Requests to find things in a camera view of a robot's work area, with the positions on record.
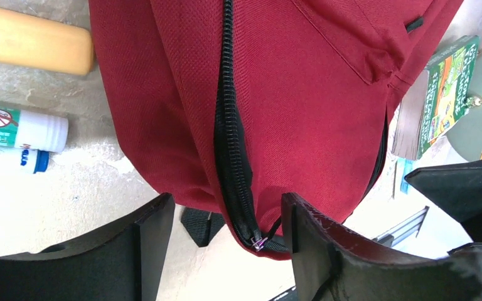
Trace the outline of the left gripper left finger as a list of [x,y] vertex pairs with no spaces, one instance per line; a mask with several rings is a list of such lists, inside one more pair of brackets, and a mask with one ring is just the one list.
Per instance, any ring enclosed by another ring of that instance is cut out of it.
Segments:
[[0,300],[155,300],[173,226],[161,194],[39,253],[0,257]]

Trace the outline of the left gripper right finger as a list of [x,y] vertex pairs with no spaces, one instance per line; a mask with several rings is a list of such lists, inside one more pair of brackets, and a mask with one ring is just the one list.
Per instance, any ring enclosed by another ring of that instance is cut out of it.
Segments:
[[296,193],[281,210],[299,300],[482,300],[482,243],[431,260],[369,240]]

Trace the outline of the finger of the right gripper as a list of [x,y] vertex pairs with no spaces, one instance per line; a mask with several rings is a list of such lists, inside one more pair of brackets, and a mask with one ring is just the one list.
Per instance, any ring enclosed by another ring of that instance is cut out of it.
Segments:
[[420,167],[405,180],[482,243],[482,160]]

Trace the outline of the red backpack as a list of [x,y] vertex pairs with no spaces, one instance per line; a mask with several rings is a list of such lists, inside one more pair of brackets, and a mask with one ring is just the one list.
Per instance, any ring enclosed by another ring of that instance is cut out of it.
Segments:
[[344,221],[461,1],[90,1],[119,145],[159,193],[288,260],[281,197]]

